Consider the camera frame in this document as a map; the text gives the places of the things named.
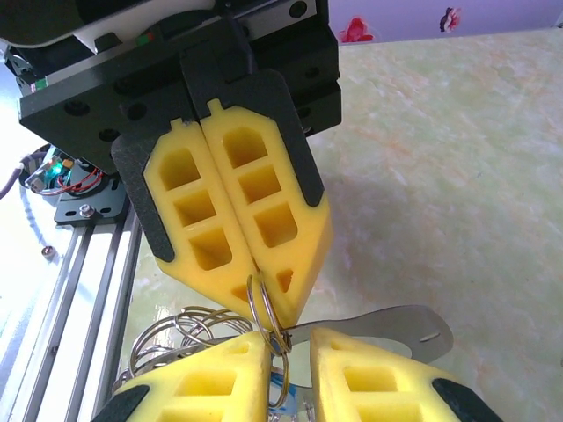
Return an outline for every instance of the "wire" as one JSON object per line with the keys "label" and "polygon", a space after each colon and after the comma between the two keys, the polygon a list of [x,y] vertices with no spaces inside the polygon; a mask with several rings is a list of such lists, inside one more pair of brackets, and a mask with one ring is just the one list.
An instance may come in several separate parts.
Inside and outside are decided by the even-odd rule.
{"label": "wire", "polygon": [[8,179],[8,182],[6,182],[6,185],[0,190],[0,200],[4,196],[6,196],[8,194],[8,192],[12,189],[12,187],[16,183],[16,180],[18,180],[19,175],[24,170],[24,167],[26,166],[26,164],[28,164],[32,160],[39,160],[39,159],[45,158],[46,154],[47,154],[46,152],[34,152],[33,154],[30,154],[28,156],[24,156],[19,161],[18,167],[16,167],[14,169],[14,171],[12,172],[10,178]]}
{"label": "wire", "polygon": [[[104,175],[104,173],[102,173],[100,170],[94,169],[88,176],[86,176],[85,178],[83,178],[79,182],[75,183],[74,185],[70,185],[70,186],[65,186],[64,183],[62,182],[62,176],[59,176],[57,181],[59,183],[59,186],[62,186],[62,188],[58,189],[54,192],[42,193],[42,195],[44,195],[44,196],[56,196],[56,195],[60,195],[62,193],[69,193],[69,192],[82,193],[84,191],[87,191],[88,189],[91,189],[93,186],[95,186],[102,179],[103,175]],[[94,176],[96,176],[96,178],[94,179],[93,182],[91,182],[87,186],[83,186],[83,184],[89,178],[92,178]]]}

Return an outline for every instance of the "screw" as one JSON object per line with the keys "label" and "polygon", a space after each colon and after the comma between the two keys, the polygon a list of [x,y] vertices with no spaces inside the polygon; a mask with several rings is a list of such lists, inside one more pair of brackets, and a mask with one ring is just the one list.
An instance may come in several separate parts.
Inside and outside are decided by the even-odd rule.
{"label": "screw", "polygon": [[45,246],[43,249],[41,249],[41,255],[43,255],[43,257],[47,259],[52,258],[55,254],[56,251],[53,246]]}
{"label": "screw", "polygon": [[78,210],[83,218],[92,218],[96,214],[96,208],[91,207],[90,204],[84,204]]}

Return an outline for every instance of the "pink sticker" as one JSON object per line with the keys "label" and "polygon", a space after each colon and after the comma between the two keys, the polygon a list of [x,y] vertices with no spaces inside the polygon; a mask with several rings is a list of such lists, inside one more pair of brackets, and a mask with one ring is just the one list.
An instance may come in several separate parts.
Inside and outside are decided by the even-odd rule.
{"label": "pink sticker", "polygon": [[440,31],[451,33],[459,25],[461,9],[459,7],[446,9],[446,14],[440,19]]}
{"label": "pink sticker", "polygon": [[341,42],[364,42],[375,41],[376,37],[369,33],[368,24],[363,18],[356,16],[353,18],[345,31],[340,31],[339,38]]}

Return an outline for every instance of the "light green table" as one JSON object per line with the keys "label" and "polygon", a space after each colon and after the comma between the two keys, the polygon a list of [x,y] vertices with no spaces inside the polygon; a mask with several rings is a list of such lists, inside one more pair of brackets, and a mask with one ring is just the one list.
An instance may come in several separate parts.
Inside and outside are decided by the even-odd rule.
{"label": "light green table", "polygon": [[[563,415],[563,31],[344,47],[344,121],[311,138],[335,239],[301,322],[431,306],[435,364],[507,422]],[[210,301],[146,242],[122,356]],[[304,347],[293,366],[307,366]]]}

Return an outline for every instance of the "red wire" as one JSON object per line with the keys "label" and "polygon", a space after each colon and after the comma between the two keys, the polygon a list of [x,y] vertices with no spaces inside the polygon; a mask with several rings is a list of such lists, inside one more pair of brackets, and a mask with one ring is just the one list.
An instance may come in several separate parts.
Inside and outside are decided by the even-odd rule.
{"label": "red wire", "polygon": [[[75,183],[74,185],[70,185],[70,186],[64,186],[64,183],[62,182],[62,177],[59,176],[59,178],[57,179],[57,182],[59,183],[59,186],[63,186],[63,188],[58,190],[58,191],[55,191],[55,192],[43,193],[43,195],[45,195],[45,196],[55,196],[55,195],[60,195],[61,193],[65,193],[65,192],[68,192],[68,191],[72,191],[73,193],[84,192],[85,190],[90,189],[91,187],[96,185],[102,179],[102,175],[103,174],[102,174],[101,171],[99,171],[98,169],[94,169],[88,176],[86,176],[85,178],[83,178],[79,182]],[[90,183],[88,186],[82,186],[82,184],[86,180],[91,178],[92,176],[96,176],[96,179],[92,183]]]}
{"label": "red wire", "polygon": [[82,186],[82,187],[80,187],[80,188],[77,188],[77,189],[75,190],[75,192],[84,192],[84,191],[87,191],[87,190],[90,189],[91,187],[95,186],[101,179],[102,179],[102,172],[101,172],[101,171],[98,171],[98,176],[96,176],[96,179],[95,179],[93,182],[91,182],[91,183],[90,183],[89,185],[87,185],[87,186]]}

